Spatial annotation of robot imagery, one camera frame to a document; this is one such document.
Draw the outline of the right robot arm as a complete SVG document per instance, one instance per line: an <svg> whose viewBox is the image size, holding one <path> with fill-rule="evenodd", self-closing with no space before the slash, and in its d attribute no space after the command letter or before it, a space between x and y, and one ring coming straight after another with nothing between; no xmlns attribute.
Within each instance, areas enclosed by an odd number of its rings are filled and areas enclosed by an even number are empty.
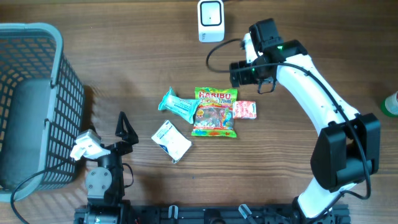
<svg viewBox="0 0 398 224"><path fill-rule="evenodd" d="M291 223L316 223L331 215L334 204L365 183L379 168L381 124L372 113L361 114L327 83L306 48L284 41L272 19L253 24L244 36L244 61L229 66L232 86L265 83L284 86L313 123L318 139L310 167L313 179L292 202Z"/></svg>

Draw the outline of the Haribo gummy candy bag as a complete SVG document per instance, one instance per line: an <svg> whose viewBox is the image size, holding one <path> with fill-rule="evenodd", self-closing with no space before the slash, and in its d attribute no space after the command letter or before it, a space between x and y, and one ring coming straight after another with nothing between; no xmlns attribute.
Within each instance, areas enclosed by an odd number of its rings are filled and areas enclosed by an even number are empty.
<svg viewBox="0 0 398 224"><path fill-rule="evenodd" d="M237 89L196 87L195 99L200 101L194 116L192 136L235 138L233 103Z"/></svg>

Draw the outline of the green lid jar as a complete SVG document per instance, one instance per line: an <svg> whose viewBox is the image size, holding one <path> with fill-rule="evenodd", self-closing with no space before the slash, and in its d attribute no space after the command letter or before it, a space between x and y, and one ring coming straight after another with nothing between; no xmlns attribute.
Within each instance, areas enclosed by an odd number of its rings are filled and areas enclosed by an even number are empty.
<svg viewBox="0 0 398 224"><path fill-rule="evenodd" d="M393 93L392 95L388 96L382 103L381 103L381 111L390 117L397 117L398 115L398 101L397 101L397 92Z"/></svg>

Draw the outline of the white plaster pack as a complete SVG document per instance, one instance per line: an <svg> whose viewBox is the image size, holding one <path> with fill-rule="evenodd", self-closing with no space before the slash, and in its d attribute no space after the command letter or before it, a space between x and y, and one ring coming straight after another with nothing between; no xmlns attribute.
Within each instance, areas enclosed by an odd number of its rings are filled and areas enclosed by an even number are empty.
<svg viewBox="0 0 398 224"><path fill-rule="evenodd" d="M151 136L151 139L172 158L174 164L192 146L192 142L184 137L169 120L164 121L162 126Z"/></svg>

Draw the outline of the teal snack pack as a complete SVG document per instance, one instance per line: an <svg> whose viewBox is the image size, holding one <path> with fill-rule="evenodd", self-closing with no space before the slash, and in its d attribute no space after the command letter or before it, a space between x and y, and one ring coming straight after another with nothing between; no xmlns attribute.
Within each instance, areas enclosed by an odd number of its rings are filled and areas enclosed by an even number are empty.
<svg viewBox="0 0 398 224"><path fill-rule="evenodd" d="M193 116L200 104L200 100L179 98L172 87L164 95L162 101L158 105L158 110L169 110L174 114L181 116L190 124L194 123Z"/></svg>

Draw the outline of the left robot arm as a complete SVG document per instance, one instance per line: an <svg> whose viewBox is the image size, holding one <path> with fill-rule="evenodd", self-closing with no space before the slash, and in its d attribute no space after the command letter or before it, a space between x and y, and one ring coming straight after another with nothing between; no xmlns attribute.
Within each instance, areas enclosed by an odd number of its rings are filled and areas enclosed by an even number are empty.
<svg viewBox="0 0 398 224"><path fill-rule="evenodd" d="M74 223L140 223L131 203L123 199L125 189L131 184L124 183L122 156L133 151L132 146L139 142L138 135L130 125L125 112L119 113L115 136L119 142L105 147L109 154L94 161L97 168L90 171L85 180L88 190L86 208L76 209Z"/></svg>

